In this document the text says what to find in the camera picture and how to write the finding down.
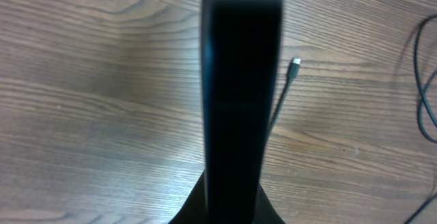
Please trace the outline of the Samsung Galaxy smartphone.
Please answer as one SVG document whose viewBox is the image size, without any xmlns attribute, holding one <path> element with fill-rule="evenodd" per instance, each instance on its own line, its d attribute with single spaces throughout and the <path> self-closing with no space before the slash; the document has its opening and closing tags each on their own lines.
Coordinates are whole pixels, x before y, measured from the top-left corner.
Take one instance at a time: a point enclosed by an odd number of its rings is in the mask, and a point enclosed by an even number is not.
<svg viewBox="0 0 437 224">
<path fill-rule="evenodd" d="M 202 0 L 210 223 L 251 223 L 279 62 L 283 0 Z"/>
</svg>

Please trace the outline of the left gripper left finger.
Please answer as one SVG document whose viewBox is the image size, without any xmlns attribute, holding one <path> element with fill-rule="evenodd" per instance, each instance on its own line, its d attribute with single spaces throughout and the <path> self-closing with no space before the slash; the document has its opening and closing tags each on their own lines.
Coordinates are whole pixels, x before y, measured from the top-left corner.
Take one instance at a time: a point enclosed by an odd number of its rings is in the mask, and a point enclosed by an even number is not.
<svg viewBox="0 0 437 224">
<path fill-rule="evenodd" d="M 203 171 L 183 206 L 169 224 L 207 224 L 205 172 Z"/>
</svg>

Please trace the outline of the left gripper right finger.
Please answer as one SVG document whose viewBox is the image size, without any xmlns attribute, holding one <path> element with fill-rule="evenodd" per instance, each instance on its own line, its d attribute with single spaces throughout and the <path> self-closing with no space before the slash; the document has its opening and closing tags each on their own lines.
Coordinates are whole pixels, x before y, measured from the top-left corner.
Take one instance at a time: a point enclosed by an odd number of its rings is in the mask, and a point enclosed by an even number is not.
<svg viewBox="0 0 437 224">
<path fill-rule="evenodd" d="M 261 184 L 258 184 L 253 224 L 285 224 L 270 203 Z"/>
</svg>

